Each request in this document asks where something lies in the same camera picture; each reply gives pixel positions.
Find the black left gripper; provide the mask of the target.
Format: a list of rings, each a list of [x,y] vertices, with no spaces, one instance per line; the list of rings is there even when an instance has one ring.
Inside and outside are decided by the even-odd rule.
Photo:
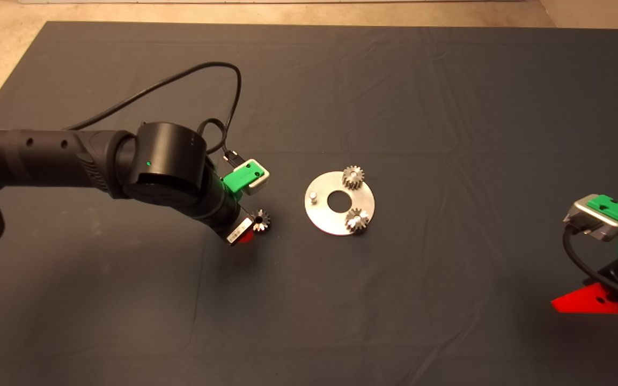
[[[238,203],[234,195],[225,196],[221,205],[204,215],[201,222],[229,245],[245,244],[254,238],[255,217]]]

